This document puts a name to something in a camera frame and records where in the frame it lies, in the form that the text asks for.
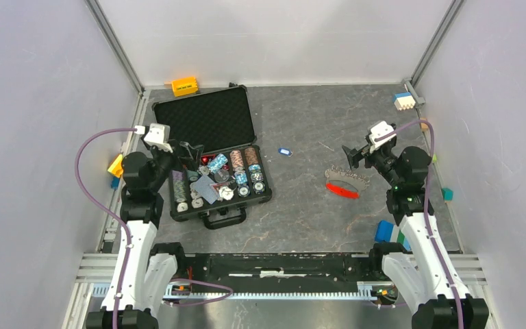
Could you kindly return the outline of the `metal keyring tool red handle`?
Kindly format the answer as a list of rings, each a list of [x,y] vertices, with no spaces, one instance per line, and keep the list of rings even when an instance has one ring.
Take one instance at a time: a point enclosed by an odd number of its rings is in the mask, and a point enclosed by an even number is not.
[[[369,180],[363,175],[345,171],[340,167],[332,166],[325,170],[324,175],[326,189],[347,199],[359,199],[361,193],[369,186]]]

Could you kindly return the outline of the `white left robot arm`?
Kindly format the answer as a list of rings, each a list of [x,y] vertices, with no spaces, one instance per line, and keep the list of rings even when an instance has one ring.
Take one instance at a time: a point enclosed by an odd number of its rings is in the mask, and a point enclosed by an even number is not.
[[[182,168],[186,150],[175,140],[146,146],[149,156],[135,151],[121,163],[120,250],[110,289],[100,310],[88,313],[87,328],[158,328],[168,282],[188,270],[180,243],[154,243],[164,205],[158,191],[172,170]]]

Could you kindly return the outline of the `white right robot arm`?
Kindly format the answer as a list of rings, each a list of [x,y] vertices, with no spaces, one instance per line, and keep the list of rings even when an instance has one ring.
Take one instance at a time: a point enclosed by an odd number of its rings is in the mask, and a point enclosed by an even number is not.
[[[401,243],[376,243],[368,271],[378,280],[390,278],[412,314],[412,328],[485,328],[490,311],[485,299],[473,297],[451,262],[438,233],[434,209],[425,186],[431,164],[419,147],[406,147],[395,156],[394,141],[378,150],[343,147],[349,165],[361,161],[389,183],[388,212],[393,215],[410,249]]]

